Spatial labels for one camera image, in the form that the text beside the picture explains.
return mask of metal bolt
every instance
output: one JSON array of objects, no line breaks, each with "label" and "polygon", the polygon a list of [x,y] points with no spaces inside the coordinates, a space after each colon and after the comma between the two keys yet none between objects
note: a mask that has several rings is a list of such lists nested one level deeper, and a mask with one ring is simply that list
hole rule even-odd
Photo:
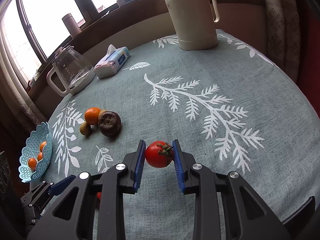
[{"label": "metal bolt", "polygon": [[236,179],[239,177],[239,173],[236,171],[232,171],[232,172],[230,172],[230,177],[233,179]]},{"label": "metal bolt", "polygon": [[87,172],[82,172],[79,175],[80,179],[87,179],[89,177],[89,173]]},{"label": "metal bolt", "polygon": [[124,164],[124,163],[119,163],[119,164],[117,164],[116,169],[117,169],[118,171],[124,170],[124,169],[125,169],[125,164]]},{"label": "metal bolt", "polygon": [[202,165],[200,163],[195,163],[192,165],[192,168],[195,170],[201,170],[202,169]]}]

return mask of glass kettle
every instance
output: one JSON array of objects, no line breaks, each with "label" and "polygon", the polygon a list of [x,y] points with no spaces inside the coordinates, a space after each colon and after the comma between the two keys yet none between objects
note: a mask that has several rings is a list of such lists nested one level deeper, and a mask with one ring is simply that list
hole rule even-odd
[{"label": "glass kettle", "polygon": [[[92,64],[75,51],[73,46],[58,49],[52,60],[52,66],[47,75],[47,82],[62,97],[69,93],[74,95],[80,92],[95,76]],[[53,83],[51,77],[54,72],[57,73],[65,91],[60,90]]]}]

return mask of thermos handle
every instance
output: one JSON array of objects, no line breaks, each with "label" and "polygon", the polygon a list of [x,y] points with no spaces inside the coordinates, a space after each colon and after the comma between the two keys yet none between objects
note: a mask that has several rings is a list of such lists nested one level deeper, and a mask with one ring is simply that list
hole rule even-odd
[{"label": "thermos handle", "polygon": [[67,89],[66,89],[65,91],[61,91],[61,89],[58,88],[55,83],[53,83],[51,77],[52,77],[52,75],[53,75],[54,72],[55,72],[55,69],[52,68],[52,69],[49,71],[49,73],[47,74],[47,83],[48,83],[48,85],[49,85],[50,87],[52,87],[52,89],[55,90],[60,96],[64,97],[64,96],[66,96],[67,94],[69,94],[69,91],[67,91]]},{"label": "thermos handle", "polygon": [[214,8],[214,13],[216,14],[216,19],[214,20],[214,23],[217,23],[220,20],[219,13],[218,13],[218,5],[217,5],[217,0],[212,0],[213,8]]}]

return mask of tablecloth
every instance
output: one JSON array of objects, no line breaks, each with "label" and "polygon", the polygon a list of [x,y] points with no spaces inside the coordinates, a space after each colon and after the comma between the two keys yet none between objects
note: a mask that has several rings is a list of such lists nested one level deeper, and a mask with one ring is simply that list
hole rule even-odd
[{"label": "tablecloth", "polygon": [[[180,49],[175,35],[139,46],[115,76],[95,77],[66,96],[49,120],[53,152],[43,179],[105,172],[140,139],[147,145],[178,139],[213,171],[238,171],[281,220],[311,195],[318,203],[316,112],[263,54],[217,34],[219,44],[202,51]],[[84,112],[94,106],[119,114],[116,139],[97,128],[88,138],[80,134]],[[124,196],[127,239],[192,239],[194,199],[178,189],[173,163],[162,169],[146,163],[138,193]]]}]

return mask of blue plastic basket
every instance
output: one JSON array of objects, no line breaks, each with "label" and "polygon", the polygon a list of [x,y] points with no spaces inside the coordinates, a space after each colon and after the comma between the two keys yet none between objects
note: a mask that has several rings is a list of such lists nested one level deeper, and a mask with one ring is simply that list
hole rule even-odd
[{"label": "blue plastic basket", "polygon": [[[37,160],[40,152],[39,146],[42,142],[47,141],[47,144],[42,150],[42,160],[36,165],[36,170],[33,171],[28,166],[28,160],[35,158]],[[52,138],[49,130],[48,123],[42,122],[41,125],[37,125],[36,130],[32,131],[30,137],[26,140],[26,146],[22,149],[22,155],[20,157],[21,166],[19,167],[19,177],[22,182],[30,182],[41,178],[45,173],[52,155]]]}]

